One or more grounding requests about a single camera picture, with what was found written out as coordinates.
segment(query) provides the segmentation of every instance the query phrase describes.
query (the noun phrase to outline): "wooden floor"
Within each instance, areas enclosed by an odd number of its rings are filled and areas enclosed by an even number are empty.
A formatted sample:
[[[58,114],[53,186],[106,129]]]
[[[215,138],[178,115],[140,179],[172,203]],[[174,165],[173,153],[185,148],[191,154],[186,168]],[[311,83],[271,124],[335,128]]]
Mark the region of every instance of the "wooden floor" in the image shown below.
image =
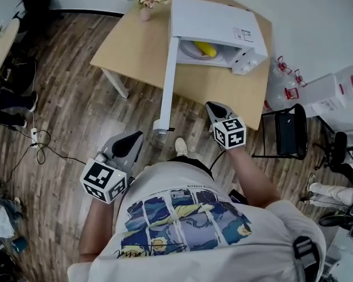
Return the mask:
[[[171,126],[175,132],[157,135],[153,121],[159,118],[162,90],[123,78],[129,89],[128,100],[120,97],[100,69],[89,65],[91,58],[116,18],[98,15],[65,14],[47,30],[49,36],[34,43],[38,70],[35,90],[39,93],[35,126],[47,130],[56,152],[87,161],[110,136],[123,131],[141,130],[145,134],[135,174],[145,165],[166,161],[175,156],[174,140],[182,136],[190,156],[208,167],[219,153],[218,145],[208,132],[204,107],[179,96],[173,97]],[[29,125],[23,132],[30,135],[32,115],[26,112]],[[266,122],[267,151],[275,152],[273,121]],[[285,199],[296,204],[304,214],[316,220],[323,208],[298,203],[308,176],[322,157],[312,148],[321,142],[321,125],[308,121],[309,151],[304,161],[287,159],[256,159],[259,167],[276,183]],[[39,141],[46,141],[41,135]],[[8,179],[30,140],[18,132],[0,126],[0,178]],[[248,131],[246,149],[262,153],[262,131]],[[29,247],[15,260],[25,277],[33,282],[67,281],[66,270],[78,257],[78,242],[91,198],[79,184],[84,166],[73,160],[61,159],[46,151],[46,162],[36,162],[36,150],[30,148],[8,182],[8,197],[19,196],[26,206],[26,219],[19,235],[29,241]],[[226,191],[238,189],[235,173],[228,157],[223,156],[214,166],[215,181]],[[318,181],[324,184],[348,185],[348,181],[328,169],[321,169]]]

